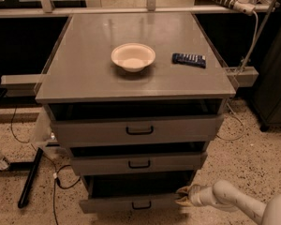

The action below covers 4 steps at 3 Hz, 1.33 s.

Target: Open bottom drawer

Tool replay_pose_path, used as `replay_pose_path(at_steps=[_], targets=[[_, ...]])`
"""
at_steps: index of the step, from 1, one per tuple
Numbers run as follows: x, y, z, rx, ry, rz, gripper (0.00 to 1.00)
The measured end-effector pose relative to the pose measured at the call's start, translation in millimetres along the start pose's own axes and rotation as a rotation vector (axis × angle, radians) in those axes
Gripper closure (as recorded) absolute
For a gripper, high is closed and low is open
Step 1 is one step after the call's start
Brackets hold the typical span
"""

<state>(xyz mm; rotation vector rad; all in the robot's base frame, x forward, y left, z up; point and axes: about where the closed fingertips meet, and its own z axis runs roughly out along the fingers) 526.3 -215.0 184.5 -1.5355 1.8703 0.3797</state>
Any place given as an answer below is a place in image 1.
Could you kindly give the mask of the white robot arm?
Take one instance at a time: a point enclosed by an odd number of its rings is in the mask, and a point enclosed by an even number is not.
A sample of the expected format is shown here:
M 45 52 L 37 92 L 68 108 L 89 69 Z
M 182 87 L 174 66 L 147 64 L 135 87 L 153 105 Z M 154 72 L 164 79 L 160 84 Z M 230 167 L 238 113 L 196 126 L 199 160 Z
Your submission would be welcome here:
M 281 225 L 281 194 L 275 195 L 268 203 L 260 202 L 227 180 L 218 180 L 211 186 L 181 187 L 176 194 L 175 202 L 181 206 L 212 206 L 227 212 L 240 210 L 257 225 Z

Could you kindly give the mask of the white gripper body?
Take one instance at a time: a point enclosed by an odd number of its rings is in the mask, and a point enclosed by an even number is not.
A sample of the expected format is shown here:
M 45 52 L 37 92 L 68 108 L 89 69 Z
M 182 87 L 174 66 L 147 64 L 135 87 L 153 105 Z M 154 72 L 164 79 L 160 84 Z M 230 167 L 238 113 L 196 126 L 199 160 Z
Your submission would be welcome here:
M 213 190 L 211 187 L 193 185 L 190 188 L 189 199 L 195 206 L 207 206 L 212 203 Z

